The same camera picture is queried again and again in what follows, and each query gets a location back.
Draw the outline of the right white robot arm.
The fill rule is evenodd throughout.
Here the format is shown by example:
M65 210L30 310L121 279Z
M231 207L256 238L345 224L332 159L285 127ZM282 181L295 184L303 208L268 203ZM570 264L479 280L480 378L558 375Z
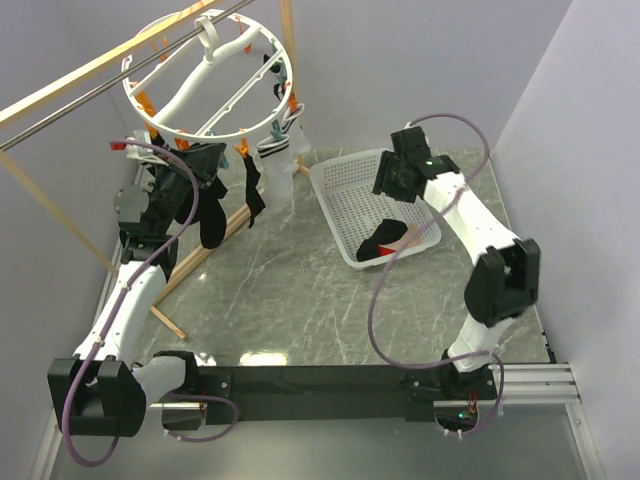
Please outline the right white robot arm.
M425 201L466 249L473 270L464 290L467 317L437 367L444 395L460 399L479 387L505 331L538 299L539 245L520 239L476 196L447 155L435 156L419 126L392 133L373 191Z

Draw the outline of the black beige red sock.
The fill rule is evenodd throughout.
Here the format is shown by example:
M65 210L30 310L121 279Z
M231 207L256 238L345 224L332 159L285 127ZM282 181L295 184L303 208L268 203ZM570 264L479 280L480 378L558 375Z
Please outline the black beige red sock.
M374 232L362 241L356 251L356 260L366 262L391 255L408 241L410 241L409 247L421 243L421 236L415 224L406 224L396 219L384 219Z

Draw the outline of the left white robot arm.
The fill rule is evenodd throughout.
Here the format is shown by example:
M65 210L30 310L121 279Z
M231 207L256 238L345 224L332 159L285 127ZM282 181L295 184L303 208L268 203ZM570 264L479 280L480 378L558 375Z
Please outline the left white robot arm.
M200 388L194 354L168 351L133 368L143 323L175 268L175 221L189 226L225 194L217 177L222 144L183 151L153 146L152 184L130 185L114 199L123 247L116 285L72 357L52 362L47 380L61 432L67 436L132 437L147 408L171 395L193 399Z

